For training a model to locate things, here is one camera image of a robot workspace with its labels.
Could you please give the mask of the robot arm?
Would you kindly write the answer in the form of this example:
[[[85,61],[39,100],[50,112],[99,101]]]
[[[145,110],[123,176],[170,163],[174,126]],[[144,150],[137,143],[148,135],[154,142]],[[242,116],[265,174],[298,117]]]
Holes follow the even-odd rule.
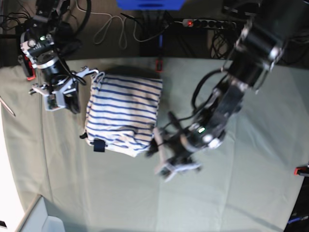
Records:
[[[170,181],[177,174],[201,169],[192,155],[222,144],[228,121],[240,111],[246,91],[280,60],[308,8],[306,0],[262,1],[234,45],[231,65],[209,72],[198,83],[191,98],[192,123],[183,127],[182,120],[169,112],[169,124],[176,131],[154,129],[147,156],[159,154],[156,174]]]
[[[84,78],[98,70],[85,66],[75,72],[65,61],[65,57],[81,46],[78,35],[90,18],[92,2],[86,2],[84,19],[76,31],[63,21],[69,7],[69,0],[38,0],[36,14],[20,36],[20,50],[30,61],[31,68],[43,76],[43,83],[33,84],[29,95],[41,95],[46,111],[67,109],[78,114],[79,86],[86,86]]]

